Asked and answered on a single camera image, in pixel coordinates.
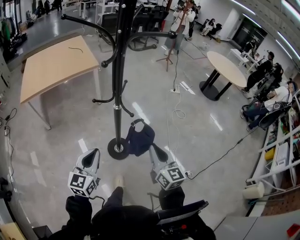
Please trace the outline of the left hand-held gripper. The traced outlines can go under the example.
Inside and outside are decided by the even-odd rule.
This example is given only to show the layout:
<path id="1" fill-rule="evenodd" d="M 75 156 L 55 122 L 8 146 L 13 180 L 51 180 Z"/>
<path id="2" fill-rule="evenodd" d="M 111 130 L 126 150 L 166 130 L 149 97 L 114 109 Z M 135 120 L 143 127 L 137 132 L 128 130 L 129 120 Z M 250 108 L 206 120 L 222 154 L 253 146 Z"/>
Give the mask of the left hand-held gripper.
<path id="1" fill-rule="evenodd" d="M 91 197 L 97 188 L 100 178 L 95 173 L 90 173 L 82 168 L 98 168 L 100 161 L 99 149 L 84 152 L 77 160 L 72 172 L 69 173 L 68 187 L 75 194 L 82 197 Z"/>

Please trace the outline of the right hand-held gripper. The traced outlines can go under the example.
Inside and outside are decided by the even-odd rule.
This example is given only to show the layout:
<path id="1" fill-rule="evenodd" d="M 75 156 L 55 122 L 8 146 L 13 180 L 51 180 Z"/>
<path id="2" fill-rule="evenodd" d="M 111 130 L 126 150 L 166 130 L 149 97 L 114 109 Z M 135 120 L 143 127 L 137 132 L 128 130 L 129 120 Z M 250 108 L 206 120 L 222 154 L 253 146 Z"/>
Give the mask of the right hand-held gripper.
<path id="1" fill-rule="evenodd" d="M 181 186 L 186 179 L 185 171 L 176 162 L 171 162 L 164 167 L 159 167 L 160 162 L 168 161 L 168 154 L 156 144 L 149 148 L 150 160 L 153 164 L 152 181 L 159 184 L 163 190 L 171 190 Z"/>

